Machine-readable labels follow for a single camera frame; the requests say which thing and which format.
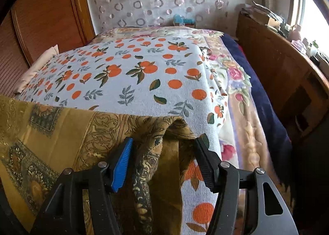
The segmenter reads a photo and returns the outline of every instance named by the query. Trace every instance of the floral blanket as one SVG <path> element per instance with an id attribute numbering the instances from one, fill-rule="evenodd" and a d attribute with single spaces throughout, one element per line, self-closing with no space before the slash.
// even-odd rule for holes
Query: floral blanket
<path id="1" fill-rule="evenodd" d="M 222 160 L 248 170 L 261 166 L 276 181 L 249 76 L 221 35 L 187 27 L 112 29 L 88 46 L 55 56 L 19 99 L 113 113 L 180 115 Z M 206 232 L 217 195 L 205 187 L 195 160 L 181 192 L 181 233 Z"/>

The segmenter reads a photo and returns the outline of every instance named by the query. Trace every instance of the orange dot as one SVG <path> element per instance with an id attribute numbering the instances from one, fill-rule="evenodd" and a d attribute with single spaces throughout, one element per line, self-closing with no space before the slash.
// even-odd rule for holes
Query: orange dot
<path id="1" fill-rule="evenodd" d="M 202 89 L 195 89 L 192 91 L 192 97 L 198 100 L 204 100 L 207 97 L 207 93 Z"/>
<path id="2" fill-rule="evenodd" d="M 109 73 L 109 77 L 114 77 L 114 76 L 117 76 L 121 73 L 121 69 L 120 68 L 116 68 L 116 69 L 113 69 L 112 71 L 110 71 Z"/>
<path id="3" fill-rule="evenodd" d="M 73 87 L 75 86 L 75 84 L 74 83 L 72 83 L 72 84 L 69 84 L 68 86 L 67 86 L 67 88 L 66 88 L 66 90 L 67 91 L 70 91 L 70 90 L 72 90 L 73 89 Z"/>
<path id="4" fill-rule="evenodd" d="M 175 68 L 167 68 L 165 70 L 165 73 L 167 74 L 175 74 L 177 72 L 177 70 Z"/>
<path id="5" fill-rule="evenodd" d="M 158 70 L 158 67 L 156 65 L 149 65 L 144 68 L 145 73 L 155 73 Z"/>
<path id="6" fill-rule="evenodd" d="M 216 114 L 219 114 L 219 113 L 220 113 L 220 108 L 219 108 L 219 106 L 215 106 L 214 110 L 215 110 L 215 113 L 216 113 Z"/>
<path id="7" fill-rule="evenodd" d="M 130 57 L 131 57 L 131 54 L 127 54 L 127 55 L 124 55 L 122 58 L 127 59 L 127 58 L 130 58 Z"/>
<path id="8" fill-rule="evenodd" d="M 177 45 L 170 45 L 168 47 L 169 50 L 177 50 L 178 49 L 178 46 Z"/>
<path id="9" fill-rule="evenodd" d="M 171 59 L 174 55 L 172 54 L 164 54 L 162 57 L 165 59 Z"/>
<path id="10" fill-rule="evenodd" d="M 116 68 L 117 68 L 117 66 L 116 66 L 115 64 L 113 64 L 113 65 L 109 65 L 109 66 L 106 67 L 106 69 L 107 69 L 108 71 L 114 70 L 114 69 L 116 69 Z"/>
<path id="11" fill-rule="evenodd" d="M 75 91 L 72 95 L 72 99 L 77 99 L 81 95 L 81 91 Z"/>
<path id="12" fill-rule="evenodd" d="M 82 77 L 82 79 L 85 80 L 85 81 L 87 81 L 87 80 L 90 79 L 91 76 L 92 76 L 91 73 L 87 73 L 87 74 L 85 74 L 85 75 Z"/>
<path id="13" fill-rule="evenodd" d="M 188 69 L 187 70 L 187 74 L 189 75 L 189 76 L 197 76 L 197 75 L 199 75 L 199 70 L 198 69 Z"/>
<path id="14" fill-rule="evenodd" d="M 149 62 L 149 61 L 142 61 L 142 62 L 140 63 L 140 66 L 141 66 L 141 67 L 146 67 L 146 66 L 148 66 L 148 65 L 150 65 L 150 62 Z"/>
<path id="15" fill-rule="evenodd" d="M 182 82 L 181 81 L 179 81 L 179 80 L 176 80 L 176 79 L 174 79 L 174 80 L 170 80 L 169 82 L 168 82 L 168 86 L 170 87 L 170 88 L 172 88 L 172 89 L 179 89 L 179 88 L 181 88 L 182 87 Z"/>
<path id="16" fill-rule="evenodd" d="M 214 207 L 211 203 L 205 202 L 199 204 L 193 209 L 192 217 L 199 224 L 209 223 L 213 216 Z"/>

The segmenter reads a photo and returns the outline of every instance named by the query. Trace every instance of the pillow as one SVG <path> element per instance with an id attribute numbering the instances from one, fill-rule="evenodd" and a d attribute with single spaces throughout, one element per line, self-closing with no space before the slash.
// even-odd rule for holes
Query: pillow
<path id="1" fill-rule="evenodd" d="M 38 71 L 55 55 L 59 54 L 58 45 L 47 49 L 41 56 L 32 64 L 32 66 L 19 78 L 15 84 L 14 93 L 21 93 L 29 84 L 31 79 L 38 73 Z"/>

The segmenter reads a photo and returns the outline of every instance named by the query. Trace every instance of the wooden cabinet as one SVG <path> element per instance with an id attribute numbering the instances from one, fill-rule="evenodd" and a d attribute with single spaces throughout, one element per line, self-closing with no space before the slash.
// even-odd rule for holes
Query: wooden cabinet
<path id="1" fill-rule="evenodd" d="M 249 17 L 239 15 L 236 36 L 284 125 L 311 107 L 314 113 L 302 133 L 307 135 L 328 110 L 328 80 L 285 38 Z"/>

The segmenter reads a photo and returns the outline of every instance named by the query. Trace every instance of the gold fabric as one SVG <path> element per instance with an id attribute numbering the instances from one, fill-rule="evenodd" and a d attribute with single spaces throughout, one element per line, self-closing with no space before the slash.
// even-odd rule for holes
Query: gold fabric
<path id="1" fill-rule="evenodd" d="M 28 231 L 65 168 L 89 169 L 130 136 L 134 142 L 126 181 L 111 196 L 123 234 L 180 233 L 180 186 L 195 138 L 181 117 L 84 111 L 4 96 L 0 117 L 0 177 Z M 86 229 L 92 234 L 88 192 L 83 196 Z"/>

